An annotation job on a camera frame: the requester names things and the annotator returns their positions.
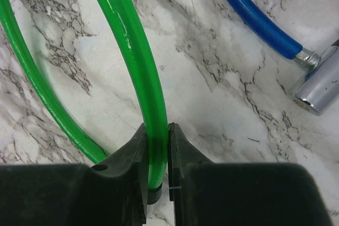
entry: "chrome fitting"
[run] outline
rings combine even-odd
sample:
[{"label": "chrome fitting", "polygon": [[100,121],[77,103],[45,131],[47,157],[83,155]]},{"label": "chrome fitting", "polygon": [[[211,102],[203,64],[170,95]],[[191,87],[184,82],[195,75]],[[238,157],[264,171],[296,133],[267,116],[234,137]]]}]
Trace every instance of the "chrome fitting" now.
[{"label": "chrome fitting", "polygon": [[339,40],[327,48],[316,66],[293,86],[291,93],[303,109],[321,115],[339,96]]},{"label": "chrome fitting", "polygon": [[308,49],[303,48],[293,59],[302,69],[312,73],[320,63],[320,56]]}]

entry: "clamp jaw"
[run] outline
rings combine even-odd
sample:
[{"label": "clamp jaw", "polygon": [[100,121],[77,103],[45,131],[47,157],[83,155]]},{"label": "clamp jaw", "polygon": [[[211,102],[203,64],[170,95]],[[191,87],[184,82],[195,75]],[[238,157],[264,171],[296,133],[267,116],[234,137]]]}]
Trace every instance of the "clamp jaw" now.
[{"label": "clamp jaw", "polygon": [[[175,225],[332,225],[312,177],[293,164],[215,164],[169,125],[169,197]],[[149,191],[147,136],[132,139],[92,168],[0,167],[2,225],[142,226]]]}]

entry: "tube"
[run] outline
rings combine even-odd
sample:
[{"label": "tube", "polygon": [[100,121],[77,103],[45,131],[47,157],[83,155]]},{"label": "tube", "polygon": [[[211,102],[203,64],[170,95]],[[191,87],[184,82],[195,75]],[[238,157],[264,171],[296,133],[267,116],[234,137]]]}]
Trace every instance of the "tube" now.
[{"label": "tube", "polygon": [[154,58],[132,0],[97,0],[119,45],[137,93],[148,138],[148,189],[162,183],[167,165],[168,127]]},{"label": "tube", "polygon": [[0,0],[0,21],[22,69],[54,120],[67,134],[71,142],[93,163],[97,164],[105,159],[106,152],[75,123],[44,76],[39,72],[16,22],[10,0]]},{"label": "tube", "polygon": [[243,21],[268,45],[287,59],[294,59],[302,45],[275,25],[251,0],[227,0]]}]

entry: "green tube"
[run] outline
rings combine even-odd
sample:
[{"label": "green tube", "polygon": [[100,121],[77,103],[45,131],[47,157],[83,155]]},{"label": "green tube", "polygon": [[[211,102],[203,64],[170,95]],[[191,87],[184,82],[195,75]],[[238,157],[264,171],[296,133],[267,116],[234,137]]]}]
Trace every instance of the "green tube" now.
[{"label": "green tube", "polygon": [[162,183],[167,165],[167,115],[158,72],[132,0],[97,0],[127,65],[148,137],[148,188]]},{"label": "green tube", "polygon": [[[157,188],[167,164],[167,116],[155,62],[132,0],[98,0],[118,42],[137,92],[149,151],[149,189]],[[32,86],[70,140],[94,163],[106,158],[102,150],[75,123],[48,82],[40,74],[13,15],[9,0],[0,0],[0,21]]]},{"label": "green tube", "polygon": [[106,158],[100,148],[70,117],[44,76],[39,72],[22,37],[10,0],[0,0],[0,21],[13,50],[40,99],[70,140],[95,164]]}]

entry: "white marble countertop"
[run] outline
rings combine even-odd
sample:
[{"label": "white marble countertop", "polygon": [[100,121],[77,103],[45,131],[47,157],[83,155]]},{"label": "white marble countertop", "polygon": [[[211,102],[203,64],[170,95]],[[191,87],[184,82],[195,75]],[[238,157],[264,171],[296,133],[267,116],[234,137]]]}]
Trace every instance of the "white marble countertop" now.
[{"label": "white marble countertop", "polygon": [[[339,0],[253,0],[305,47],[339,38]],[[286,95],[302,71],[225,0],[134,0],[152,48],[169,122],[216,162],[295,162],[313,175],[339,225],[339,101],[322,116]],[[96,0],[11,0],[31,52],[62,103],[116,151],[142,122],[121,53]],[[85,162],[32,90],[0,27],[0,162]],[[148,225],[174,225],[164,195]]]}]

